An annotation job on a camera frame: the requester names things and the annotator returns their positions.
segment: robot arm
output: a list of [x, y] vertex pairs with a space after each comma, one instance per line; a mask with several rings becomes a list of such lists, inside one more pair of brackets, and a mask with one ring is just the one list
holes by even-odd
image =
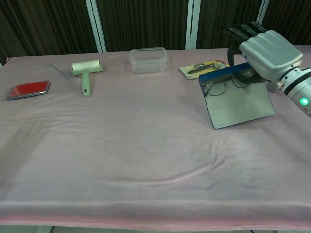
[[240, 45], [228, 50], [228, 61], [241, 54], [252, 68], [269, 82], [281, 82], [282, 92], [311, 117], [311, 68], [302, 70], [302, 53], [279, 33], [255, 22], [223, 30]]

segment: eyeglasses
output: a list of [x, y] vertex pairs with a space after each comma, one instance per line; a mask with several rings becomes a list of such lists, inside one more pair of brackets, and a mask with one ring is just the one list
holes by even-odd
[[204, 95], [205, 96], [219, 96], [223, 94], [227, 88], [227, 82], [232, 81], [232, 83], [239, 89], [246, 88], [249, 85], [245, 85], [239, 80], [233, 78], [232, 76], [229, 78], [226, 78], [225, 80], [222, 80], [217, 83], [212, 83], [208, 86], [204, 85]]

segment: green handle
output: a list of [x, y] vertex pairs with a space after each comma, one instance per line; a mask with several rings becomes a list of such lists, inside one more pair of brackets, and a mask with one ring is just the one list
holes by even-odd
[[82, 94], [84, 95], [84, 97], [88, 97], [91, 95], [91, 87], [88, 72], [82, 73], [81, 87], [82, 87]]

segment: dark curtain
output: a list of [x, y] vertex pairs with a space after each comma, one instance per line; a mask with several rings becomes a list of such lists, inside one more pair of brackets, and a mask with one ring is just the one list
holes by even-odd
[[97, 0], [107, 51], [184, 49], [188, 0]]
[[311, 45], [311, 0], [270, 0], [262, 25], [294, 45]]
[[0, 0], [6, 57], [97, 52], [85, 0]]
[[235, 41], [222, 30], [256, 21], [261, 0], [201, 0], [197, 49], [227, 48]]

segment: pink tablecloth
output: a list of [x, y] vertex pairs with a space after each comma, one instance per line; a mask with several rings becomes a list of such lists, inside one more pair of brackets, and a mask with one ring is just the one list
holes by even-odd
[[[298, 46], [303, 67], [311, 46]], [[311, 230], [311, 119], [282, 93], [276, 115], [213, 130], [197, 80], [180, 66], [226, 49], [169, 51], [134, 74], [128, 52], [20, 57], [0, 68], [0, 224], [140, 230]], [[93, 95], [73, 62], [100, 59]], [[50, 80], [43, 96], [10, 86]]]

